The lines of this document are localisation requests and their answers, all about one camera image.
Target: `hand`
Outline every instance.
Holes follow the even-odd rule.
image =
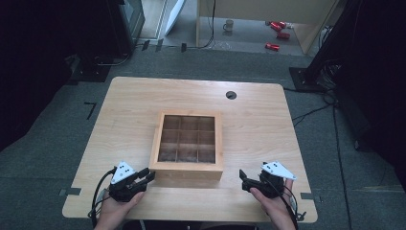
[[[95,230],[116,229],[124,220],[128,212],[137,205],[144,196],[144,192],[136,194],[129,202],[117,202],[114,198],[108,198],[108,192],[104,193],[101,203],[101,213]]]
[[[284,186],[292,191],[293,180],[286,179]],[[292,194],[290,194],[290,192],[286,188],[284,189],[282,196],[290,206],[290,196],[292,196]],[[280,197],[270,199],[263,195],[260,190],[256,188],[251,188],[250,192],[254,196],[254,198],[259,201],[263,211],[265,211],[269,218],[271,218],[272,224],[274,225],[275,229],[295,229],[292,218],[286,210],[286,205],[283,203]]]

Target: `wire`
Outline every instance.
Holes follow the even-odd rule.
[[[128,58],[129,58],[129,55],[127,55],[126,57],[125,57],[125,59],[124,60],[122,60],[122,61],[120,61],[120,62],[118,62],[118,63],[111,63],[111,64],[96,64],[96,65],[99,65],[99,66],[117,66],[117,65],[121,65],[121,64],[123,64],[124,62],[126,62],[127,60],[128,60]]]
[[[208,47],[210,44],[212,44],[212,42],[214,40],[214,14],[215,14],[215,0],[213,3],[212,25],[210,25],[210,22],[209,22],[209,27],[211,27],[211,29],[212,29],[212,36],[210,37],[210,39],[206,45],[204,45],[203,47],[197,47],[197,49],[204,49],[204,48]]]
[[[339,135],[338,135],[337,119],[335,117],[335,106],[332,108],[332,117],[333,117],[333,121],[334,121],[334,130],[335,130],[335,140],[336,140],[336,144],[337,144],[338,163],[339,163],[339,166],[340,166],[341,181],[343,183],[344,200],[346,201],[347,217],[349,219],[349,230],[351,230],[352,229],[352,223],[351,223],[351,215],[350,215],[350,206],[349,206],[349,199],[348,199],[348,196],[347,196],[347,184],[346,184],[346,179],[344,177],[344,171],[343,171],[343,162],[341,160],[340,139],[339,139]]]
[[[92,209],[90,211],[90,218],[92,219],[92,224],[93,224],[93,228],[96,227],[96,224],[98,223],[98,220],[96,219],[96,207],[97,207],[97,203],[96,203],[96,198],[98,196],[99,193],[99,188],[101,187],[103,181],[105,180],[105,178],[110,175],[110,174],[114,174],[117,170],[117,167],[114,167],[113,170],[106,172],[105,175],[101,178],[101,180],[99,181],[98,186],[96,187],[96,191],[93,195],[93,201],[92,201]]]
[[[295,121],[295,120],[301,118],[301,120],[300,120],[298,123],[296,123],[296,124],[294,125],[294,127],[297,126],[302,120],[304,120],[307,115],[310,115],[310,114],[315,113],[315,112],[317,112],[317,111],[323,110],[323,109],[328,108],[328,107],[330,107],[330,106],[331,106],[331,104],[326,104],[326,105],[324,105],[323,107],[313,109],[313,110],[311,110],[310,112],[307,112],[307,113],[304,114],[304,115],[301,115],[301,116],[299,116],[299,117],[296,117],[296,118],[292,119],[292,121]]]
[[[287,188],[286,186],[284,186],[284,188],[285,188],[287,191],[289,191],[289,193],[291,194],[290,196],[292,196],[293,199],[295,200],[295,217],[297,217],[297,216],[298,216],[298,200],[296,200],[295,195],[292,193],[292,191],[291,191],[289,188]]]
[[[272,186],[272,188],[278,193],[278,196],[280,197],[280,199],[282,200],[282,202],[284,203],[284,205],[286,206],[286,210],[290,215],[290,218],[292,219],[293,225],[295,225],[295,229],[299,229],[298,226],[298,222],[296,220],[296,216],[292,211],[291,206],[286,202],[286,200],[283,198],[283,195],[277,190],[277,188],[275,188],[275,186],[271,183],[271,181],[269,181],[265,176],[261,176],[260,177],[262,179],[264,179],[268,184],[270,184]]]

